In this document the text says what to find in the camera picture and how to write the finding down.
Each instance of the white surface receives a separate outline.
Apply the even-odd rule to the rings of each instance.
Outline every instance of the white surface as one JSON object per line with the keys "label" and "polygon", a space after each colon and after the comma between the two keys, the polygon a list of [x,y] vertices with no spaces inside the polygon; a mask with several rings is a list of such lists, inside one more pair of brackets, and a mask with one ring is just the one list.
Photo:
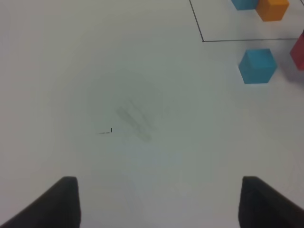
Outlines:
{"label": "white surface", "polygon": [[281,21],[263,22],[255,10],[237,11],[231,0],[191,0],[205,40],[298,38],[304,6],[289,0]]}
{"label": "white surface", "polygon": [[[304,207],[294,41],[203,44],[186,0],[4,0],[0,29],[1,223],[65,175],[84,228],[235,228],[244,175]],[[244,85],[257,47],[280,69]]]}

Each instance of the toy block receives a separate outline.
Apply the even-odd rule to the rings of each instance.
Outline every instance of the toy block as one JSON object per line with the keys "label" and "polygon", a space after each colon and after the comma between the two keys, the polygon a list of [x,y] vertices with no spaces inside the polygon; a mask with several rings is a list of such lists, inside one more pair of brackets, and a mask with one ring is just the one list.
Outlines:
{"label": "toy block", "polygon": [[304,70],[304,34],[300,35],[290,55],[298,70]]}
{"label": "toy block", "polygon": [[231,0],[237,10],[255,10],[259,0]]}
{"label": "toy block", "polygon": [[276,21],[282,20],[288,6],[288,0],[259,0],[256,10],[263,21]]}
{"label": "toy block", "polygon": [[268,83],[277,65],[270,49],[247,50],[239,64],[245,84]]}

